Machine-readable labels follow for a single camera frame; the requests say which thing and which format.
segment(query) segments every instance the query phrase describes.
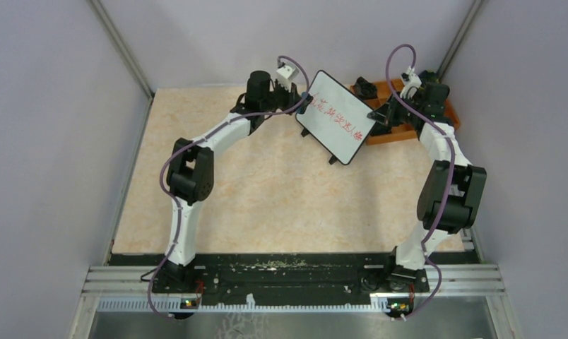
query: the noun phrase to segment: metal floor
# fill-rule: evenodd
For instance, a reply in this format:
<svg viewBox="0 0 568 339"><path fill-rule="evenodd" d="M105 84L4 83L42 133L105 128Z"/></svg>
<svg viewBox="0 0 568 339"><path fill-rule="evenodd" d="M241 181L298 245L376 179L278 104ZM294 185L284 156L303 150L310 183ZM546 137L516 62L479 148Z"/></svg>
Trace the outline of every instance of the metal floor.
<svg viewBox="0 0 568 339"><path fill-rule="evenodd" d="M166 321L151 313L98 312L89 338L496 338L485 297L440 297L419 316L384 314L194 314Z"/></svg>

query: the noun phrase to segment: marble surface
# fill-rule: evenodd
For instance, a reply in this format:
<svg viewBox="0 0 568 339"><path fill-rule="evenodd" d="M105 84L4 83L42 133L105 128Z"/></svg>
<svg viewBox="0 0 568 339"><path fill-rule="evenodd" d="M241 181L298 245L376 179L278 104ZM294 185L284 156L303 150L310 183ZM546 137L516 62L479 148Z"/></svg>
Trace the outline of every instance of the marble surface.
<svg viewBox="0 0 568 339"><path fill-rule="evenodd" d="M157 92L138 154L115 254L163 252L171 203L159 171L179 137L221 121L244 88ZM390 251L417 222L431 162L417 140L363 146L348 166L291 116L269 119L215 161L215 186L201 211L199 253ZM439 251L463 251L459 236Z"/></svg>

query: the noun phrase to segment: white wall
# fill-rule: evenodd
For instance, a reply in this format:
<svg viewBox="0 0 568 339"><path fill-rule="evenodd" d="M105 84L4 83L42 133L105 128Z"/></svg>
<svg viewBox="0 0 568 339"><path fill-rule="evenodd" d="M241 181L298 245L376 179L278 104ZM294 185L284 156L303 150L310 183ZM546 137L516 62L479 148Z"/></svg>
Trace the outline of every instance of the white wall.
<svg viewBox="0 0 568 339"><path fill-rule="evenodd" d="M470 0L103 0L151 87L244 83L288 55L311 78L381 80L390 51L409 42L434 71ZM406 69L398 53L391 74Z"/></svg>
<svg viewBox="0 0 568 339"><path fill-rule="evenodd" d="M146 98L84 0L0 1L0 338L65 338Z"/></svg>
<svg viewBox="0 0 568 339"><path fill-rule="evenodd" d="M568 1L491 1L445 80L525 338L568 338Z"/></svg>

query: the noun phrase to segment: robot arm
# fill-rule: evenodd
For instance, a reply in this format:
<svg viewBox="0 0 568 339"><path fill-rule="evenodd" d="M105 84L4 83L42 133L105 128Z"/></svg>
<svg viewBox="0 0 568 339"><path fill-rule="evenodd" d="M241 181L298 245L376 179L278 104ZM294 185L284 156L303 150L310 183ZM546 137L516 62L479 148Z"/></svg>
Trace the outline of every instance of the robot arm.
<svg viewBox="0 0 568 339"><path fill-rule="evenodd" d="M191 141L179 139L174 145L175 153L182 147L203 140L203 142L184 151L171 163L167 172L167 184L178 200L180 210L180 225L178 225L179 209L172 200L172 228L170 239L174 239L179 227L176 246L168 256L165 270L176 279L183 277L183 270L194 259L196 248L196 230L203 201L208 198L213 189L213 161L223 154L238 140L246 138L257 130L264 122L264 116L243 117L246 113L275 112L277 109L286 110L302 100L297 92L297 86L292 79L297 75L296 68L281 64L277 70L277 79L273 83L270 74L265 71L251 73L247 81L247 91L239 96L230 113L216 127ZM312 97L307 96L300 106L299 114L303 114Z"/></svg>
<svg viewBox="0 0 568 339"><path fill-rule="evenodd" d="M473 225L486 180L485 169L473 166L461 152L454 135L453 123L444 116L444 101L450 91L448 86L441 83L422 83L411 67L401 79L404 87L399 96L411 107L427 116L446 135L443 136L433 126L411 114L394 96L368 114L369 118L381 124L381 129L385 133L390 133L392 127L399 124L410 124L433 162L418 200L419 222L409 238L398 245L393 253L394 265L387 278L391 286L398 288L415 282L421 274L419 271L424 269L425 258L441 242L463 228ZM452 142L455 151L452 185L442 218L432 236L425 242L424 253L422 241L433 226L449 175L451 153L446 139Z"/></svg>
<svg viewBox="0 0 568 339"><path fill-rule="evenodd" d="M476 205L471 201L463 201L472 198L472 195L481 196L485 182L485 170L472 166L471 162L461 152L454 136L454 128L445 123L435 123L446 136L443 136L429 124L423 126L420 134L420 142L433 161L430 175L418 201L419 222L402 244L396 248L396 265L408 270L421 270L425 264L425 257L421 241L425 238L436 216L437 204L442 197L442 191L448 176L450 151L446 138L449 138L455 150L455 171L453 174L453 186L451 186L449 200L447 202L443 218L432 237L425 243L426 255L429 256L436 247L445 239L450 238L463 228L469 228L473 224L478 211L479 198Z"/></svg>
<svg viewBox="0 0 568 339"><path fill-rule="evenodd" d="M229 113L225 119L223 119L218 126L224 123L228 123L230 120L238 117L238 113ZM174 251L170 254L167 260L177 265L186 266L188 265L196 253L195 248L195 238L196 229L199 224L199 213L203 207L203 201L209 196L209 193L213 189L213 158L222 155L230 146L234 145L238 140L246 138L251 131L251 121L248 119L239 119L234 121L223 129L219 130L215 135L206 139L203 143L195 146L191 149L191 153L196 151L194 155L195 167L192 171L184 164L182 167L182 162L184 157L188 154L183 154L183 159L176 159L170 166L170 171L168 172L168 183L170 185L170 190L175 194L176 199L179 200L181 210L181 222L180 222L180 233L178 234L177 246ZM195 138L193 141L198 139L204 139L209 132ZM190 143L185 139L179 139L174 146L174 151L184 147L186 144ZM179 167L178 172L190 172L192 174L193 181L197 177L203 175L204 180L197 180L194 186L199 185L196 188L198 193L183 194L183 192L178 192L178 186L191 186L191 182L186 182L186 180L181 174L177 174L174 171L176 167ZM174 239L176 235L176 229L178 228L178 207L176 202L172 199L172 229L170 231L170 239Z"/></svg>

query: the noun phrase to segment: white connector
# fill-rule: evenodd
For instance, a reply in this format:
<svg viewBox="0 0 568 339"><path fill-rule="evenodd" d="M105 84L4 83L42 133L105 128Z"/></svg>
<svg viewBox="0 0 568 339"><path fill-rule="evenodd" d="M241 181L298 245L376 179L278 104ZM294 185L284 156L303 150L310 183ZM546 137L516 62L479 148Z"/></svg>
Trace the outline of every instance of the white connector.
<svg viewBox="0 0 568 339"><path fill-rule="evenodd" d="M291 91L292 80L297 76L299 70L296 67L290 65L281 66L276 71L276 80L280 85L282 85L288 92Z"/></svg>
<svg viewBox="0 0 568 339"><path fill-rule="evenodd" d="M415 68L411 66L409 66L407 71L403 73L401 80L404 84L403 90L401 91L401 97L403 99L412 98L417 92L417 89L421 87L421 79L419 79L419 76L415 74Z"/></svg>

